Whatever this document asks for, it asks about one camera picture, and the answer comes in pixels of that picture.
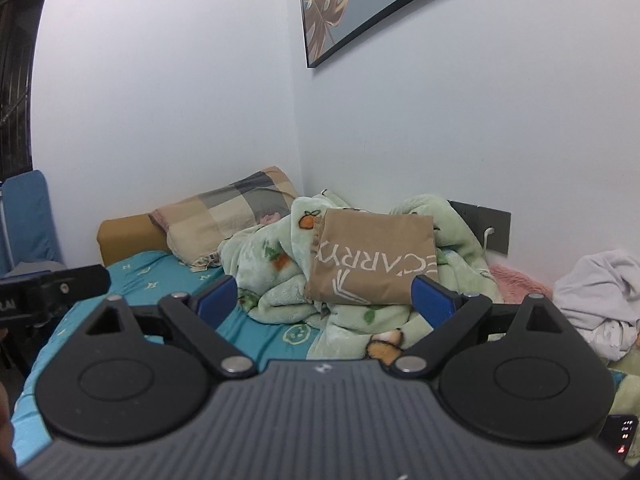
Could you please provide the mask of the blue folding chair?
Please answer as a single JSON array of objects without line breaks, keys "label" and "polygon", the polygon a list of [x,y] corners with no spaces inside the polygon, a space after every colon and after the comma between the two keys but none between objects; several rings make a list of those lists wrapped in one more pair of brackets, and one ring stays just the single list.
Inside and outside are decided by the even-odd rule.
[{"label": "blue folding chair", "polygon": [[1,276],[65,268],[46,178],[32,170],[1,185]]}]

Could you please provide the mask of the turquoise patterned bed sheet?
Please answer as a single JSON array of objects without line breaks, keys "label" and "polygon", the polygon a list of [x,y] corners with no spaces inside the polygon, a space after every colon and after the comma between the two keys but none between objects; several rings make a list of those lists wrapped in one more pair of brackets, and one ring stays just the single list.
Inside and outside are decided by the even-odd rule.
[{"label": "turquoise patterned bed sheet", "polygon": [[[112,294],[123,296],[132,306],[154,304],[171,292],[197,292],[220,278],[220,269],[192,272],[164,252],[140,252],[107,268]],[[79,301],[62,318],[55,318],[32,338],[25,349],[30,365],[21,394],[12,402],[13,449],[19,465],[27,463],[50,443],[50,436],[35,401],[35,383],[52,356],[66,343],[77,326],[100,303],[99,297]],[[262,324],[235,308],[217,332],[263,368],[270,360],[306,358],[319,331],[306,323]]]}]

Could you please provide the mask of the black smartphone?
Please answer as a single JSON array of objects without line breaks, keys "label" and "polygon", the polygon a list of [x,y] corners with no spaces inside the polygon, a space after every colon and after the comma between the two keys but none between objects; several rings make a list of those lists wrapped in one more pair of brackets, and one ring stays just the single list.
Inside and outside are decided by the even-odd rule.
[{"label": "black smartphone", "polygon": [[626,460],[638,425],[639,419],[636,415],[608,415],[598,439],[619,460]]}]

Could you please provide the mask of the pink fluffy cloth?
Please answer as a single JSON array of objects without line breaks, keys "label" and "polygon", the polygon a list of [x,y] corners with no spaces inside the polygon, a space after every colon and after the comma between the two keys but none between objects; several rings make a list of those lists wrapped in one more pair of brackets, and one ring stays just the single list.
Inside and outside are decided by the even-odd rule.
[{"label": "pink fluffy cloth", "polygon": [[505,304],[520,304],[529,294],[541,294],[552,298],[552,289],[549,286],[533,280],[527,274],[501,264],[492,264],[489,271],[498,284]]}]

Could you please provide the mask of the dark barred window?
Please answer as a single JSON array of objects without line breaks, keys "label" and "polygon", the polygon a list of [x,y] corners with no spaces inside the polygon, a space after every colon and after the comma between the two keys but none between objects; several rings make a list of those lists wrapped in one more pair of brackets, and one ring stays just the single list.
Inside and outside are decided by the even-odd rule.
[{"label": "dark barred window", "polygon": [[1,0],[1,181],[32,170],[30,88],[44,0]]}]

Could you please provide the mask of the plaid beige grey pillow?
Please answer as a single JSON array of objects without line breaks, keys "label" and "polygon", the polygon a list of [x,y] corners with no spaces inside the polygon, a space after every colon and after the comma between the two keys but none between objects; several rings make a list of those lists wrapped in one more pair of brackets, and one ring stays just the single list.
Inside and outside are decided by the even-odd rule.
[{"label": "plaid beige grey pillow", "polygon": [[237,232],[279,220],[297,197],[292,182],[278,167],[254,172],[222,188],[161,206],[151,221],[166,235],[172,254],[193,272],[218,266],[218,247]]}]

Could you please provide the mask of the green fleece cartoon blanket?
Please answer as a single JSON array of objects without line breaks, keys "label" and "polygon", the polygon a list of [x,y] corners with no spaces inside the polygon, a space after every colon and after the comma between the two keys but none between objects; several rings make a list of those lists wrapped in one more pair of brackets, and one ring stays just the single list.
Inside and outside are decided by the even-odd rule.
[{"label": "green fleece cartoon blanket", "polygon": [[329,191],[300,196],[288,216],[237,232],[219,255],[250,318],[318,328],[311,359],[389,363],[431,333],[411,303],[418,276],[502,299],[480,242],[435,195],[408,198],[389,214],[350,208]]}]

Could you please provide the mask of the grey wall socket panel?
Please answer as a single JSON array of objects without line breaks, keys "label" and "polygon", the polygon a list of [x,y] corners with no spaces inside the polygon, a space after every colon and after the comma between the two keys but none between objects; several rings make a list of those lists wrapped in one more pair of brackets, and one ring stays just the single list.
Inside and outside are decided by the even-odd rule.
[{"label": "grey wall socket panel", "polygon": [[512,214],[450,200],[450,205],[472,230],[484,250],[507,256],[510,249]]}]

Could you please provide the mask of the tan printed t-shirt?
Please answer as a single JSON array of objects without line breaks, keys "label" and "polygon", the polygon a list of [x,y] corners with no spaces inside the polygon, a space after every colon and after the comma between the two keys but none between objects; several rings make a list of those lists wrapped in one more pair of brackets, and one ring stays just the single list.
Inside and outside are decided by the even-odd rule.
[{"label": "tan printed t-shirt", "polygon": [[431,216],[328,209],[314,222],[309,299],[351,306],[408,304],[419,275],[438,279]]}]

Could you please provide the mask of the white crumpled garment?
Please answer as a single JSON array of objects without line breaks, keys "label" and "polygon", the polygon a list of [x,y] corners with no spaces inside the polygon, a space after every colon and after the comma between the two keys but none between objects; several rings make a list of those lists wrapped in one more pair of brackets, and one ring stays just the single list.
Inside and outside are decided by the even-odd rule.
[{"label": "white crumpled garment", "polygon": [[582,257],[552,301],[600,358],[623,359],[639,338],[639,259],[621,249]]}]

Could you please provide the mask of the mustard yellow headboard cushion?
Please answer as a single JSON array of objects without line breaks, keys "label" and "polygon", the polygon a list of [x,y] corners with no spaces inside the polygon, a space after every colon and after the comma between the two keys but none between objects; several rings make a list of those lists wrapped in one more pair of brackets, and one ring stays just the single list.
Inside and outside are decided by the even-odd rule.
[{"label": "mustard yellow headboard cushion", "polygon": [[105,220],[96,233],[104,266],[140,252],[169,252],[166,233],[148,214]]}]

